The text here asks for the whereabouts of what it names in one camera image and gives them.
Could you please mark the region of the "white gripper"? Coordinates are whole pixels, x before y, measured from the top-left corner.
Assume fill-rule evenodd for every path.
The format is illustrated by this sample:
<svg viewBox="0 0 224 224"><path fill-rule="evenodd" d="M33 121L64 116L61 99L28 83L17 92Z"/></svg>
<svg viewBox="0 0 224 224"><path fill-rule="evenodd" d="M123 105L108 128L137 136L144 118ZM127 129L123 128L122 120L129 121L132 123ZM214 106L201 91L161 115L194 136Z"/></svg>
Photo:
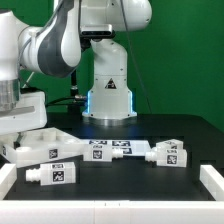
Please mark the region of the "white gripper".
<svg viewBox="0 0 224 224"><path fill-rule="evenodd" d="M45 94L22 94L14 109L0 112L0 135L41 128L46 123Z"/></svg>

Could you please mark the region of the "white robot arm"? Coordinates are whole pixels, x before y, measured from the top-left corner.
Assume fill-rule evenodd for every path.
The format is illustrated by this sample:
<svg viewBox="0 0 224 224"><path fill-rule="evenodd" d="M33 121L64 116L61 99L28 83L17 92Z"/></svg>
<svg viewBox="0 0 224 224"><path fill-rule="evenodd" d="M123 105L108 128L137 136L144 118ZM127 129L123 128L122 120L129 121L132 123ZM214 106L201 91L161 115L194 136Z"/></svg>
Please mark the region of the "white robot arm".
<svg viewBox="0 0 224 224"><path fill-rule="evenodd" d="M88 48L94 52L95 81L83 116L106 125L135 118L127 52L113 38L146 28L151 16L149 0L54 0L51 18L37 27L0 9L0 135L47 123L45 94L24 92L21 70L63 78Z"/></svg>

